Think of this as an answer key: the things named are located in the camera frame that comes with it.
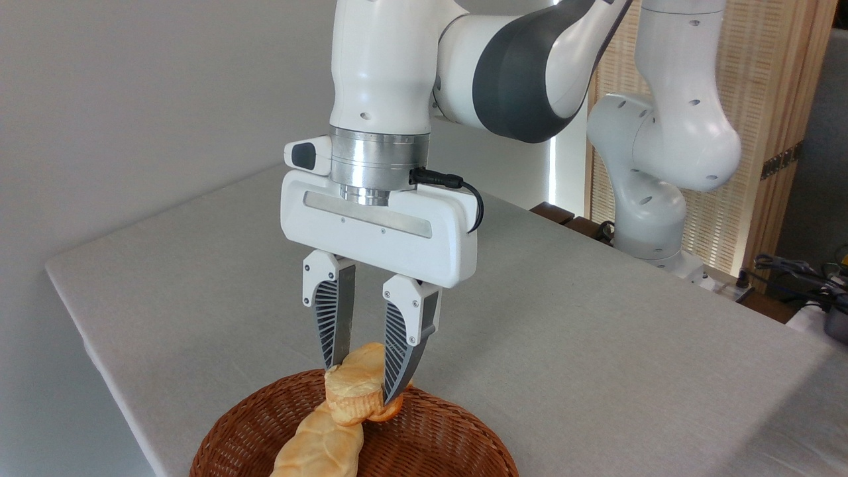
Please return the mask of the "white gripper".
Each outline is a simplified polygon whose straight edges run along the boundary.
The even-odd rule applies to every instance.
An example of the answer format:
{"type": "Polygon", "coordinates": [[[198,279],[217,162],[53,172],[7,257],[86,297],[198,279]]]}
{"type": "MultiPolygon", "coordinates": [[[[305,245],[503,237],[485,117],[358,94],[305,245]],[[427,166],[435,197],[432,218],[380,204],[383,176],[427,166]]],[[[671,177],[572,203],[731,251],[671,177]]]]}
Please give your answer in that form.
{"type": "Polygon", "coordinates": [[[369,206],[343,199],[340,191],[326,176],[288,172],[281,227],[290,241],[318,248],[303,260],[302,302],[314,312],[326,369],[350,353],[355,262],[398,274],[384,284],[388,405],[411,383],[427,339],[437,331],[442,287],[451,289],[476,271],[478,235],[472,226],[478,200],[421,185],[391,192],[386,206],[369,206]]]}

